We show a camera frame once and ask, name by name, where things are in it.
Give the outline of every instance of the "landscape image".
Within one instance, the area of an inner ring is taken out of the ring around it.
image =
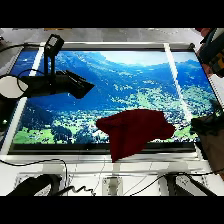
[[[32,68],[35,55],[35,51],[22,52],[12,74]],[[172,138],[153,142],[197,141],[197,135],[190,134],[189,114],[211,114],[211,100],[216,97],[193,52],[172,55],[178,71],[176,80],[165,52],[60,51],[56,71],[69,70],[95,86],[83,99],[69,93],[28,99],[13,142],[109,143],[108,135],[96,127],[96,121],[132,109],[163,111],[167,121],[176,127]],[[43,63],[42,58],[40,71],[44,71]]]

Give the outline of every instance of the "white strip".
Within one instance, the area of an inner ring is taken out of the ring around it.
[[[37,55],[35,57],[32,69],[38,69],[41,57],[43,55],[43,52],[44,52],[44,48],[39,47],[39,51],[37,52]],[[35,75],[36,75],[36,71],[31,71],[30,74],[29,74],[29,76],[35,76]],[[14,138],[15,133],[16,133],[16,129],[17,129],[20,117],[21,117],[21,115],[23,113],[23,109],[26,105],[26,101],[27,101],[27,98],[23,97],[18,103],[18,106],[17,106],[16,111],[14,113],[14,116],[12,118],[12,122],[10,124],[9,130],[7,132],[5,141],[2,145],[2,149],[1,149],[1,152],[0,152],[0,156],[1,156],[0,158],[1,159],[4,159],[2,157],[2,155],[7,155],[8,154],[8,151],[10,149],[10,146],[12,144],[13,138]]]
[[[170,51],[169,44],[164,43],[164,48],[165,48],[166,55],[167,55],[167,58],[168,58],[168,61],[169,61],[169,64],[170,64],[170,69],[171,69],[171,72],[172,72],[172,75],[173,75],[173,80],[174,80],[174,83],[175,83],[175,86],[176,86],[176,89],[177,89],[177,93],[178,93],[179,99],[181,101],[183,110],[184,110],[185,118],[186,118],[187,121],[191,121],[191,119],[193,117],[192,117],[191,112],[187,108],[187,104],[185,103],[183,95],[181,93],[180,85],[178,84],[178,80],[177,80],[178,71],[177,71],[177,68],[176,68],[176,65],[175,65],[175,62],[174,62],[172,52]]]

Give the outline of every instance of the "red cloth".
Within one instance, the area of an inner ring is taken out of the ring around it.
[[[109,135],[112,162],[144,149],[154,139],[171,138],[175,127],[167,123],[161,111],[127,110],[97,120],[96,126]]]

